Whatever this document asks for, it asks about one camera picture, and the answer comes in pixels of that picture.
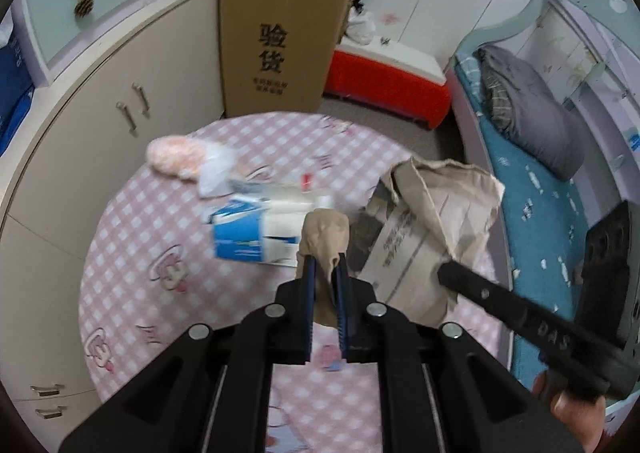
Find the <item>person's right hand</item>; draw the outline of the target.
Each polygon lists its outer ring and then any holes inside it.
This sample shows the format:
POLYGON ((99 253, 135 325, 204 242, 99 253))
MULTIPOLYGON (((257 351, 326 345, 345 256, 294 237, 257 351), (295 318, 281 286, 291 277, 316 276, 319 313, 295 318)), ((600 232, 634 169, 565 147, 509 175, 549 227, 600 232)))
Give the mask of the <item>person's right hand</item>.
POLYGON ((603 435, 606 400, 593 402, 576 399, 566 391, 553 395, 551 413, 570 429, 587 453, 597 450, 603 435))

